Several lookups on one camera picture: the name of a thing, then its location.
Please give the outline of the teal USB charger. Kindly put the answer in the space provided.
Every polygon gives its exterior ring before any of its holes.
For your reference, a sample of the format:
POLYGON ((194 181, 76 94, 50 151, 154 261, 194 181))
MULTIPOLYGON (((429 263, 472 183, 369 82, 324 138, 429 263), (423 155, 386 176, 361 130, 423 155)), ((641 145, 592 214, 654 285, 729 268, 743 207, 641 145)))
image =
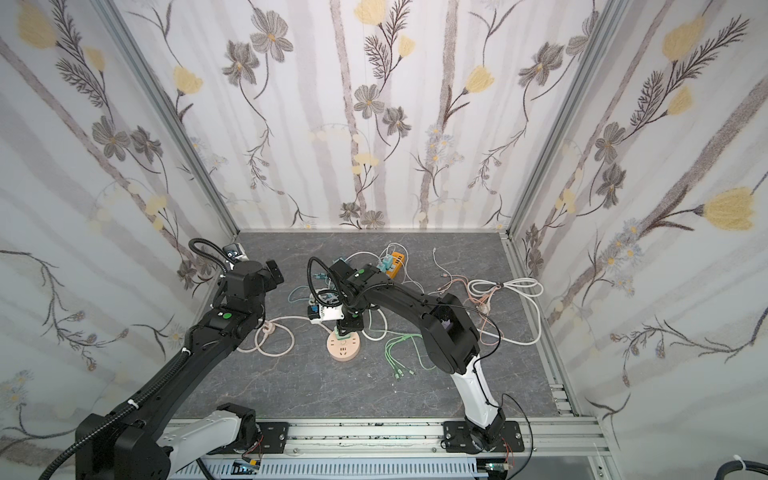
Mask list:
POLYGON ((378 263, 378 268, 382 272, 389 271, 393 268, 394 265, 394 257, 392 255, 384 255, 380 258, 378 263))

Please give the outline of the orange power strip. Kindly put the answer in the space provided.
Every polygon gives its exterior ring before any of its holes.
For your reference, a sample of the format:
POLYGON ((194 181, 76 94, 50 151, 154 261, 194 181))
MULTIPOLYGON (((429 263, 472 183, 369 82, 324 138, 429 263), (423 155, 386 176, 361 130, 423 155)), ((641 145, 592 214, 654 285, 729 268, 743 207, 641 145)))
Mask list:
POLYGON ((402 270, 402 268, 405 266, 407 257, 404 253, 400 253, 397 251, 392 253, 387 253, 385 255, 392 255, 394 257, 393 268, 385 272, 389 278, 394 279, 398 275, 398 273, 402 270))

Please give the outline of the round beige power strip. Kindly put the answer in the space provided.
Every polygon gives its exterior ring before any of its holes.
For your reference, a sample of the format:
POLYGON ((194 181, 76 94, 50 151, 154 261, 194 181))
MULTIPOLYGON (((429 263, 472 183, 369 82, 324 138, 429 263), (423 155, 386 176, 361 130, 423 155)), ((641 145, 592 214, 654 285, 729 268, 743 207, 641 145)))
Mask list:
POLYGON ((337 362, 353 360, 361 350, 361 340, 357 332, 339 337, 331 333, 326 341, 326 348, 331 358, 337 362))

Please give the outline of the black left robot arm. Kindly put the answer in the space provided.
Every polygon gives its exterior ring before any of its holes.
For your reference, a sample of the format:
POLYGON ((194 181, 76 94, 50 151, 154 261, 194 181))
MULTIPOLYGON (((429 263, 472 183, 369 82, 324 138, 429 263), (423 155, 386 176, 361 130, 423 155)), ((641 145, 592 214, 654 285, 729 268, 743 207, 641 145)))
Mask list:
POLYGON ((75 441, 41 473, 50 479, 75 461, 78 479, 166 479, 219 449, 248 451, 263 435, 253 410, 226 404, 174 439, 164 431, 202 380, 266 318, 268 292, 282 284, 277 263, 250 260, 242 246, 219 247, 203 238, 190 250, 222 270, 209 310, 184 336, 183 345, 143 387, 109 414, 89 415, 75 441))

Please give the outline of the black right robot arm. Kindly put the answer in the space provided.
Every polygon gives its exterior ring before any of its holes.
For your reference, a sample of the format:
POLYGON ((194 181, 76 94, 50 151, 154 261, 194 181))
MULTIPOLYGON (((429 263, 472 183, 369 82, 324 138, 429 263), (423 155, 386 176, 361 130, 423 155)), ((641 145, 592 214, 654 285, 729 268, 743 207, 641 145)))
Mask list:
POLYGON ((364 313, 381 308, 417 327, 429 359, 451 376, 459 392, 470 438, 482 450, 501 439, 503 404, 494 399, 482 370, 479 330, 456 296, 400 285, 373 264, 353 268, 337 260, 327 265, 315 256, 307 263, 307 283, 320 306, 341 309, 336 331, 342 336, 363 331, 364 313))

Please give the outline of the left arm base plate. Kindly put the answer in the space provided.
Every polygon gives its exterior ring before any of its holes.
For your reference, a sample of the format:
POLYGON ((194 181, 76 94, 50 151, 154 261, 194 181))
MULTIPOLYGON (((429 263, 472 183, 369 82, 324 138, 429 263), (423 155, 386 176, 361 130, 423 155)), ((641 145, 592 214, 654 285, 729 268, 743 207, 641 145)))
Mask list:
POLYGON ((241 426, 236 438, 221 447, 222 454, 282 454, 288 440, 288 422, 256 421, 241 426))

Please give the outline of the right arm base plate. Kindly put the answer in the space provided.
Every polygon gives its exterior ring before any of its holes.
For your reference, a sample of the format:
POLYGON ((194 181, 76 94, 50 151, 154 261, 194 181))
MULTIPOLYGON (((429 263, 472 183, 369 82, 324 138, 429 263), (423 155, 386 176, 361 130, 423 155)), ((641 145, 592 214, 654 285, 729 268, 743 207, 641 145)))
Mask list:
POLYGON ((521 453, 525 443, 518 422, 505 421, 495 434, 488 434, 483 429, 466 420, 445 421, 442 423, 443 437, 441 447, 448 453, 521 453))

